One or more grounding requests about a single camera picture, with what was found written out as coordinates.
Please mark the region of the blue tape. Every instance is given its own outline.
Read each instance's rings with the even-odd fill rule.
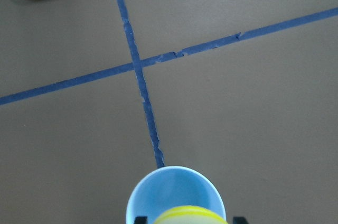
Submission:
[[[322,11],[319,13],[306,15],[306,16],[299,17],[296,19],[292,19],[289,21],[284,21],[284,22],[273,24],[273,25],[261,27],[259,29],[250,30],[244,34],[237,33],[235,35],[227,36],[227,37],[213,40],[207,43],[198,44],[195,46],[184,48],[183,50],[179,52],[168,52],[168,53],[164,53],[161,55],[157,55],[157,56],[142,60],[141,64],[142,64],[142,67],[148,67],[148,66],[152,66],[157,63],[162,63],[162,62],[166,62],[169,60],[181,58],[185,55],[193,55],[199,52],[203,52],[203,51],[215,49],[218,47],[222,47],[225,45],[229,45],[231,43],[236,43],[236,42],[244,41],[247,39],[256,38],[262,35],[267,35],[270,33],[277,32],[277,31],[289,29],[291,27],[297,27],[300,25],[323,20],[323,19],[334,17],[337,15],[338,15],[338,7],[330,9],[330,10]]]
[[[132,28],[130,21],[129,21],[128,11],[127,11],[125,1],[124,0],[117,0],[117,4],[118,4],[120,14],[121,14],[121,17],[122,17],[122,21],[123,21],[123,24],[124,24],[124,31],[125,31],[126,38],[127,38],[127,41],[128,41],[130,54],[132,55],[132,61],[133,61],[134,70],[135,70],[135,74],[136,74],[136,78],[137,78],[137,83],[138,83],[138,86],[139,86],[141,96],[144,100],[143,101],[143,108],[144,108],[144,112],[146,114],[148,129],[149,129],[150,137],[151,137],[152,144],[153,144],[156,164],[157,164],[158,168],[164,167],[164,157],[163,157],[163,153],[162,153],[161,149],[159,148],[159,138],[158,138],[158,134],[157,134],[154,113],[153,113],[152,104],[151,104],[150,98],[149,98],[147,84],[146,84],[146,81],[145,81],[144,75],[143,75],[141,60],[140,60],[138,50],[137,50],[137,46],[136,46],[136,43],[135,43],[134,31],[133,31],[133,28]]]
[[[123,64],[122,66],[113,67],[110,69],[106,69],[106,70],[99,71],[99,72],[94,72],[91,74],[79,76],[79,77],[65,80],[65,81],[60,81],[54,84],[19,92],[13,95],[0,97],[0,105],[9,104],[14,101],[19,101],[19,100],[31,98],[34,96],[39,96],[39,95],[47,94],[50,92],[54,92],[57,90],[74,87],[76,85],[84,84],[90,81],[103,79],[103,78],[113,76],[116,74],[120,74],[123,72],[127,72],[127,71],[132,71],[133,69],[134,69],[134,66],[132,63]]]

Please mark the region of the yellow object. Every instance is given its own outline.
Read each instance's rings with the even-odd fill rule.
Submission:
[[[196,206],[175,207],[165,211],[154,224],[228,224],[218,214]]]

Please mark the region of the floor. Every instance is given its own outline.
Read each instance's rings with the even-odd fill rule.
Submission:
[[[164,165],[230,223],[338,223],[337,0],[0,8],[1,223],[124,223]]]

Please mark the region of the plastic cup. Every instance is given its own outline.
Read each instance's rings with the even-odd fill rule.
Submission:
[[[163,167],[145,176],[134,188],[127,206],[126,223],[147,216],[153,224],[173,207],[198,206],[226,220],[226,210],[215,186],[202,174],[181,166]]]

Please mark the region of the blue tape line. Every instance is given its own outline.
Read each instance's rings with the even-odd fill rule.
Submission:
[[[152,104],[150,102],[149,93],[147,89],[147,84],[143,76],[143,70],[141,65],[141,60],[138,54],[137,46],[135,43],[134,38],[134,31],[130,24],[129,17],[128,17],[128,11],[124,0],[117,0],[117,4],[120,10],[120,14],[122,17],[122,21],[124,24],[124,31],[126,34],[126,38],[128,41],[130,53],[132,55],[132,61],[134,65],[134,70],[137,78],[137,83],[139,86],[139,90],[141,93],[141,96],[143,98],[143,108],[146,114],[148,129],[150,133],[150,137],[153,144],[155,159],[157,167],[164,167],[164,157],[161,149],[159,148],[159,138],[157,134],[156,124],[155,124],[155,118],[154,113],[152,109]]]
[[[134,69],[134,66],[132,63],[123,64],[122,66],[113,67],[110,69],[106,69],[106,70],[99,71],[99,72],[94,72],[91,74],[79,76],[79,77],[65,80],[65,81],[60,81],[54,84],[19,92],[13,95],[0,97],[0,105],[9,104],[14,101],[19,101],[19,100],[31,98],[34,96],[39,96],[39,95],[47,94],[50,92],[54,92],[57,90],[74,87],[76,85],[84,84],[90,81],[103,79],[103,78],[113,76],[116,74],[120,74],[120,73],[124,73],[127,71],[132,71],[133,69]]]
[[[168,53],[164,53],[161,55],[157,55],[157,56],[142,60],[141,64],[142,64],[142,67],[148,67],[148,66],[152,66],[157,63],[162,63],[162,62],[166,62],[169,60],[181,58],[185,55],[192,55],[192,54],[207,51],[210,49],[215,49],[221,46],[229,45],[231,43],[236,43],[236,42],[244,41],[247,39],[256,38],[262,35],[267,35],[270,33],[277,32],[277,31],[289,29],[291,27],[297,27],[300,25],[323,20],[323,19],[334,17],[337,15],[338,15],[338,7],[330,9],[330,10],[322,11],[319,13],[299,17],[293,20],[276,23],[276,24],[269,25],[266,27],[261,27],[259,29],[250,30],[244,34],[237,33],[235,35],[227,36],[227,37],[213,40],[207,43],[198,44],[195,46],[184,48],[183,50],[179,52],[168,52]]]

